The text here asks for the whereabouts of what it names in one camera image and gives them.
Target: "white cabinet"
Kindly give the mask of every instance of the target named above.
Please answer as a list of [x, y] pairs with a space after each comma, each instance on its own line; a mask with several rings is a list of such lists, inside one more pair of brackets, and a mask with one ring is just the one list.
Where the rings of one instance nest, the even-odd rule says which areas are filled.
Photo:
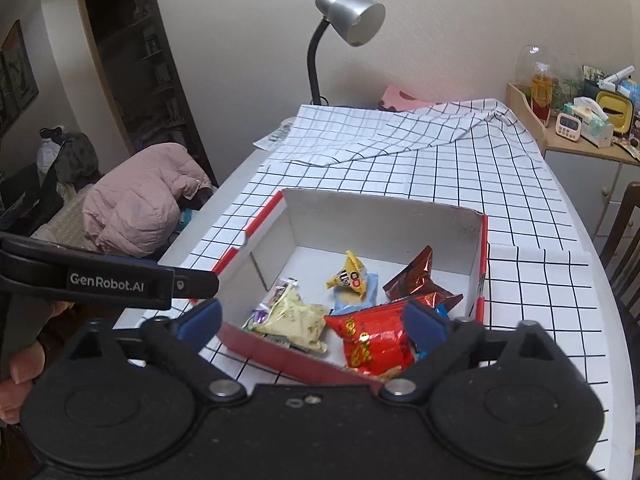
[[551, 151], [545, 153], [545, 160], [593, 237], [603, 209], [614, 192], [619, 163], [594, 156]]
[[621, 166], [616, 187], [611, 195], [611, 199], [616, 202], [622, 201], [622, 197], [625, 195], [626, 186], [630, 182], [637, 182], [640, 180], [640, 166], [632, 166], [631, 164], [621, 164]]

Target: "framed picture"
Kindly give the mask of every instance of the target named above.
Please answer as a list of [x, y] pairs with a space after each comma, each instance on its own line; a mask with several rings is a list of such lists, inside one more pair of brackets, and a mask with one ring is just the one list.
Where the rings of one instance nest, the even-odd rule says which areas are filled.
[[1, 49], [15, 102], [18, 110], [22, 111], [38, 95], [38, 86], [31, 71], [27, 49], [24, 46], [20, 20], [16, 20], [11, 27], [9, 34], [2, 42]]
[[0, 137], [4, 135], [19, 114], [5, 67], [4, 56], [0, 52]]

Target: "wall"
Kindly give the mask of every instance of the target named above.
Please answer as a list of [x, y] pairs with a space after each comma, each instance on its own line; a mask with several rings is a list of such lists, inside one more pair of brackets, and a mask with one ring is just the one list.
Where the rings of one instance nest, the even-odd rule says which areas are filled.
[[640, 80], [640, 0], [630, 0], [631, 17], [633, 27], [632, 33], [632, 45], [634, 54], [634, 66], [638, 72], [633, 76], [635, 80]]
[[36, 161], [38, 132], [59, 124], [76, 130], [78, 124], [66, 98], [53, 58], [40, 0], [0, 0], [0, 42], [20, 19], [24, 43], [39, 95], [18, 117], [0, 141], [0, 171], [9, 176]]
[[[627, 0], [378, 0], [386, 22], [366, 46], [322, 39], [322, 94], [373, 105], [393, 82], [420, 98], [504, 97], [520, 48], [546, 43], [616, 69], [632, 60]], [[252, 141], [308, 102], [314, 0], [158, 0], [204, 147], [222, 181]]]
[[78, 0], [42, 0], [49, 41], [81, 131], [106, 173], [129, 157], [100, 86], [80, 19]]

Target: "digital timer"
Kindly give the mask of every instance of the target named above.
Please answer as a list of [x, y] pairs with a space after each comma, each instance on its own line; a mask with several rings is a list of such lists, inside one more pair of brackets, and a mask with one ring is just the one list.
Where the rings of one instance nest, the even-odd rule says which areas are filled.
[[578, 142], [582, 123], [571, 115], [560, 113], [556, 119], [556, 134], [566, 139]]

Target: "finger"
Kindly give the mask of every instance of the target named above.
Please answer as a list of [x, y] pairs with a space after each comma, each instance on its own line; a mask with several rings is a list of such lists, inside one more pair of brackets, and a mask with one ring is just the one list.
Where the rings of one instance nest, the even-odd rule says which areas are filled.
[[44, 369], [44, 350], [37, 341], [11, 359], [11, 377], [16, 384], [35, 379]]
[[53, 302], [53, 313], [51, 317], [56, 317], [62, 314], [66, 309], [74, 306], [73, 301], [54, 301]]
[[20, 408], [0, 410], [0, 418], [7, 424], [18, 424], [20, 422]]
[[31, 381], [16, 384], [11, 380], [0, 383], [0, 410], [12, 410], [20, 408], [24, 399], [33, 388]]

